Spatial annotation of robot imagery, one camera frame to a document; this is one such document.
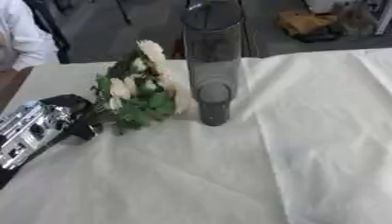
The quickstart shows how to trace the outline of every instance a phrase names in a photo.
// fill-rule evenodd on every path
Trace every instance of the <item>floor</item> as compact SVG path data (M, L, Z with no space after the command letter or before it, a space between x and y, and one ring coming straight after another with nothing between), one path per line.
M135 47L137 39L152 39L172 55L180 37L180 14L185 0L122 0L133 22L126 25L115 0L74 0L78 7L68 17L59 17L70 39L72 62L115 60ZM302 0L242 0L250 43L247 57L285 53L361 49L392 46L389 36L343 38L333 42L305 44L291 39L276 25L279 11L304 9Z

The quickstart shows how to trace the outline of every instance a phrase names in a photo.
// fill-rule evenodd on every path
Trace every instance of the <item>table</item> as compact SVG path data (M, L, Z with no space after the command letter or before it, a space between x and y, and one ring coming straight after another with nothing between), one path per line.
M0 192L2 224L388 223L392 49L244 59L233 117L195 108L81 146L62 143ZM75 93L110 64L36 68L19 103ZM187 87L184 61L171 61Z

